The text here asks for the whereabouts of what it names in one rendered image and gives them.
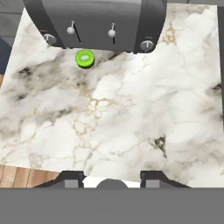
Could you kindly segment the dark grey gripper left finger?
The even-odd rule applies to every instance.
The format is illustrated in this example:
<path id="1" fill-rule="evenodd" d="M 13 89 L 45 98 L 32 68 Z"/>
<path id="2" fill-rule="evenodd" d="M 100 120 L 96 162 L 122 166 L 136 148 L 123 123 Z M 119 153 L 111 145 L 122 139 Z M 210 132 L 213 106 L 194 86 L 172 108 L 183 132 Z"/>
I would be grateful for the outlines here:
<path id="1" fill-rule="evenodd" d="M 85 177 L 83 171 L 62 171 L 56 179 L 47 181 L 38 187 L 83 188 Z"/>

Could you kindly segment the green kiwi slice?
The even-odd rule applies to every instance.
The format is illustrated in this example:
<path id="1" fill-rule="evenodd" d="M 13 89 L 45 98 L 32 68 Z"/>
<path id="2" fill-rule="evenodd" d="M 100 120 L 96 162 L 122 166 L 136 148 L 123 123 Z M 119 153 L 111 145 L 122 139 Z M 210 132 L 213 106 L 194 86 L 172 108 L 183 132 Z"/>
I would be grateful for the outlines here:
<path id="1" fill-rule="evenodd" d="M 88 49 L 79 50 L 75 55 L 75 62 L 81 68 L 90 68 L 95 63 L 95 55 Z"/>

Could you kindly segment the dark grey toaster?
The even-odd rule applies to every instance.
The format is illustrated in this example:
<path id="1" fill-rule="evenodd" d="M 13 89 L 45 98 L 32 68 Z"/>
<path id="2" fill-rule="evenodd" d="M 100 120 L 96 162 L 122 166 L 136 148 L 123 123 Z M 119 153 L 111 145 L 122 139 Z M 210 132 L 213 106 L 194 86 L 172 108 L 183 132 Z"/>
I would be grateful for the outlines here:
<path id="1" fill-rule="evenodd" d="M 24 0 L 46 43 L 127 53 L 155 50 L 166 0 Z"/>

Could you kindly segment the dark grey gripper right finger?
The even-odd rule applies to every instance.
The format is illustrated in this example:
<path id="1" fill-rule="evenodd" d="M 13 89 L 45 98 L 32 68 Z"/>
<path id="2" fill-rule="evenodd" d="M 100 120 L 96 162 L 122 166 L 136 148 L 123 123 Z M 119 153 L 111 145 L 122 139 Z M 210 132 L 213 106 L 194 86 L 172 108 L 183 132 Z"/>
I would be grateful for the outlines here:
<path id="1" fill-rule="evenodd" d="M 140 171 L 141 188 L 187 188 L 187 185 L 171 180 L 162 171 Z"/>

